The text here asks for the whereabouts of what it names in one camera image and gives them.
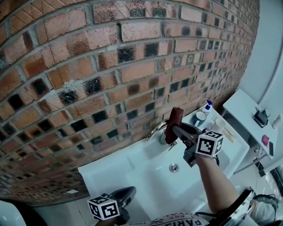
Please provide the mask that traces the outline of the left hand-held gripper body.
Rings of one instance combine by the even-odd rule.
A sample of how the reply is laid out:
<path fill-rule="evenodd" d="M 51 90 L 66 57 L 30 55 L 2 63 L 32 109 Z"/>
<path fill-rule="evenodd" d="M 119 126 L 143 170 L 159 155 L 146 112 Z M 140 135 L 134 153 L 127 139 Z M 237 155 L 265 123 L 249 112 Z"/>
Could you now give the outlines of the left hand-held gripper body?
<path fill-rule="evenodd" d="M 98 220 L 117 219 L 117 223 L 127 223 L 130 219 L 126 207 L 131 203 L 136 194 L 134 186 L 113 191 L 111 194 L 102 194 L 88 200 L 91 214 Z"/>

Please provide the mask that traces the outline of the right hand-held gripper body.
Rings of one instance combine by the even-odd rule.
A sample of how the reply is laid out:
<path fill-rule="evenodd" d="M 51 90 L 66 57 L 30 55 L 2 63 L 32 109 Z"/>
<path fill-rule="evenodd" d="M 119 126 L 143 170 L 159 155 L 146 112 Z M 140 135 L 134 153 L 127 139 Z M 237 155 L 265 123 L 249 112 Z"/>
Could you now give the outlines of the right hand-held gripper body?
<path fill-rule="evenodd" d="M 184 143 L 186 149 L 183 159 L 190 166 L 195 165 L 196 154 L 213 158 L 220 165 L 218 153 L 222 150 L 224 135 L 213 130 L 204 132 L 197 127 L 187 124 L 188 144 Z"/>

